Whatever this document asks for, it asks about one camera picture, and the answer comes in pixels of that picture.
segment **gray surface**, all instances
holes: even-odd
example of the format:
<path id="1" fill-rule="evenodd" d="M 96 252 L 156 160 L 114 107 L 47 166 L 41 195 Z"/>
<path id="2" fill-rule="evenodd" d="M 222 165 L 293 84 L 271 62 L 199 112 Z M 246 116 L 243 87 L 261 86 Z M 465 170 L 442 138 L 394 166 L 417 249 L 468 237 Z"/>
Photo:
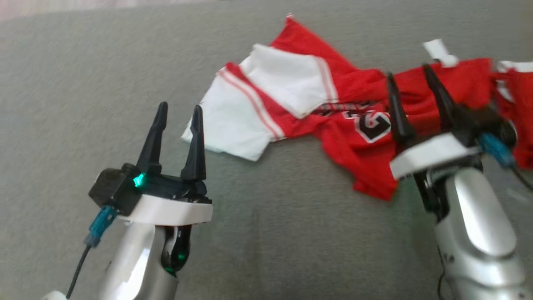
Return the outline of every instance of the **gray surface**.
<path id="1" fill-rule="evenodd" d="M 398 72 L 442 37 L 460 58 L 531 59 L 530 0 L 219 2 L 52 14 L 2 24 L 1 288 L 13 299 L 66 291 L 97 213 L 98 172 L 135 162 L 158 102 L 169 101 L 161 161 L 183 166 L 179 136 L 227 61 L 268 43 L 295 13 L 359 67 Z M 311 137 L 270 145 L 257 163 L 207 154 L 214 217 L 194 228 L 176 299 L 435 298 L 432 218 L 411 182 L 392 203 L 351 190 Z M 533 274 L 530 196 L 491 175 Z M 75 290 L 95 299 L 123 232 L 90 252 Z"/>

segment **blue cable connector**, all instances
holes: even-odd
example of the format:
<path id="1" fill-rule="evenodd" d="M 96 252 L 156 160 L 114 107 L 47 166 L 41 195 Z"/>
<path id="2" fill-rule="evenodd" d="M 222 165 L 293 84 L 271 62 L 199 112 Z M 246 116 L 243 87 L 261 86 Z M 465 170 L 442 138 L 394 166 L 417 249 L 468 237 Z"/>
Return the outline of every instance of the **blue cable connector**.
<path id="1" fill-rule="evenodd" d="M 492 155 L 502 168 L 512 168 L 516 165 L 516 160 L 511 151 L 492 134 L 483 133 L 480 138 L 480 145 L 481 150 Z"/>
<path id="2" fill-rule="evenodd" d="M 96 248 L 100 243 L 100 239 L 104 231 L 113 223 L 117 217 L 117 210 L 111 206 L 104 206 L 94 219 L 93 223 L 89 227 L 89 234 L 83 241 L 87 246 Z"/>

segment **red stripe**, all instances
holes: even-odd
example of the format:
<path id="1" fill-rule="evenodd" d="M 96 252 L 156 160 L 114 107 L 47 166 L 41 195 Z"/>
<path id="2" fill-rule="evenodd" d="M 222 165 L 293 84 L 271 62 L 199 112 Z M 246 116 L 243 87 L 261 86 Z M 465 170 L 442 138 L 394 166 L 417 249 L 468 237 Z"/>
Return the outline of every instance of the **red stripe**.
<path id="1" fill-rule="evenodd" d="M 261 122 L 263 122 L 263 124 L 266 126 L 266 128 L 268 128 L 268 130 L 270 130 L 272 135 L 274 135 L 274 138 L 276 140 L 279 140 L 280 137 L 276 134 L 276 131 L 274 129 L 272 129 L 272 127 L 270 127 L 268 125 L 267 121 L 264 119 L 263 115 L 261 114 L 261 110 L 259 109 L 259 107 L 255 103 L 254 99 L 252 98 L 252 95 L 248 91 L 246 91 L 244 88 L 240 87 L 237 83 L 231 81 L 226 76 L 224 70 L 220 70 L 219 74 L 220 74 L 220 77 L 222 77 L 222 79 L 224 79 L 229 84 L 233 85 L 235 88 L 237 88 L 239 91 L 241 91 L 248 98 L 248 100 L 252 103 L 252 106 L 254 107 L 254 110 L 255 110 L 256 114 L 259 116 L 259 119 L 261 120 Z"/>
<path id="2" fill-rule="evenodd" d="M 333 100 L 333 93 L 331 92 L 331 89 L 329 88 L 329 84 L 327 84 L 327 81 L 326 81 L 326 77 L 329 77 L 329 76 L 327 76 L 327 71 L 324 70 L 323 65 L 321 64 L 322 61 L 320 60 L 320 58 L 315 57 L 315 59 L 318 64 L 318 69 L 320 70 L 320 77 L 322 77 L 322 84 L 324 85 L 324 88 L 326 89 L 326 97 L 328 97 L 328 102 L 330 102 Z"/>

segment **glowing green led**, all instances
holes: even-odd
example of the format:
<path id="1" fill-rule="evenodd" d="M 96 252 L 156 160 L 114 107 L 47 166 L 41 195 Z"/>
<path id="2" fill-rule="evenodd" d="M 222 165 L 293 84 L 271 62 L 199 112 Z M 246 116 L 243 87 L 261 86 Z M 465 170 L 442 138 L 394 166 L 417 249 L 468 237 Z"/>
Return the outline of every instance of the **glowing green led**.
<path id="1" fill-rule="evenodd" d="M 133 182 L 135 182 L 135 187 L 139 187 L 143 184 L 143 178 L 144 178 L 144 173 L 140 174 L 139 176 L 133 178 Z"/>

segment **robotic arm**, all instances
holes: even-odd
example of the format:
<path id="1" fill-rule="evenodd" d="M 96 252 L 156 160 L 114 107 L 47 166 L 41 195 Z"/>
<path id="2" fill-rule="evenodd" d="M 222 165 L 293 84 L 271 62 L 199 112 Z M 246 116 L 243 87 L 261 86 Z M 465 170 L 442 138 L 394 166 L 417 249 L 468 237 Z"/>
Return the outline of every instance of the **robotic arm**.
<path id="1" fill-rule="evenodd" d="M 417 137 L 401 107 L 394 77 L 387 78 L 395 179 L 413 176 L 426 211 L 435 214 L 443 276 L 457 299 L 533 299 L 516 254 L 516 235 L 483 175 L 481 154 L 514 167 L 507 147 L 516 133 L 492 109 L 456 105 L 429 65 L 423 66 L 435 95 L 441 132 Z"/>
<path id="2" fill-rule="evenodd" d="M 202 110 L 196 106 L 189 155 L 180 177 L 162 175 L 159 154 L 168 105 L 159 105 L 136 165 L 103 170 L 89 196 L 102 208 L 85 239 L 84 256 L 67 295 L 54 291 L 43 300 L 69 299 L 81 263 L 96 247 L 115 216 L 128 224 L 98 293 L 101 300 L 173 300 L 190 252 L 193 224 L 211 221 L 206 196 Z"/>

